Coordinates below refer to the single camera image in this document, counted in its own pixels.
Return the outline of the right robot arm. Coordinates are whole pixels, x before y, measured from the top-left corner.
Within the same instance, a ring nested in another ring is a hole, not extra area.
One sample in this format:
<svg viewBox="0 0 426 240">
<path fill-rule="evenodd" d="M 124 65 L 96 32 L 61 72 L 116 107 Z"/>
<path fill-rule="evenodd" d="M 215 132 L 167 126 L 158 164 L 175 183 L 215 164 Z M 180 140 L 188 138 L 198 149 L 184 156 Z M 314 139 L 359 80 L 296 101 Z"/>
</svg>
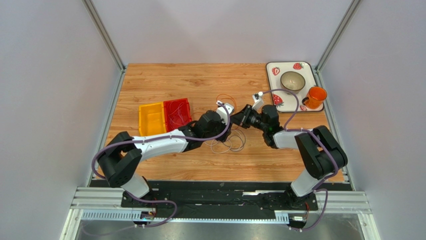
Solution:
<svg viewBox="0 0 426 240">
<path fill-rule="evenodd" d="M 310 195 L 348 164 L 345 151 L 326 126 L 286 129 L 281 126 L 279 114 L 273 105 L 264 105 L 261 112 L 246 105 L 230 119 L 244 129 L 253 127 L 262 131 L 264 142 L 273 149 L 299 151 L 305 169 L 285 190 L 290 198 Z"/>
</svg>

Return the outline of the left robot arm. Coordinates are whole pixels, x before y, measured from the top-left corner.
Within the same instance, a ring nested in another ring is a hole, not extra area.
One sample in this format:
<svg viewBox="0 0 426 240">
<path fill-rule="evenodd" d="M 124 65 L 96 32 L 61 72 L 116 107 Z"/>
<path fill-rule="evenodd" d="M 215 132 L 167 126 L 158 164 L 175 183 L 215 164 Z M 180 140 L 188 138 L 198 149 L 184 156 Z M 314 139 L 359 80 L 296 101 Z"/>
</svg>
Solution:
<svg viewBox="0 0 426 240">
<path fill-rule="evenodd" d="M 136 173 L 140 162 L 172 153 L 184 153 L 200 148 L 204 142 L 224 141 L 231 130 L 232 105 L 219 105 L 209 110 L 199 120 L 188 123 L 170 132 L 132 137 L 124 131 L 93 158 L 102 174 L 94 173 L 105 180 L 111 188 L 122 188 L 132 197 L 142 198 L 150 192 L 148 182 Z"/>
</svg>

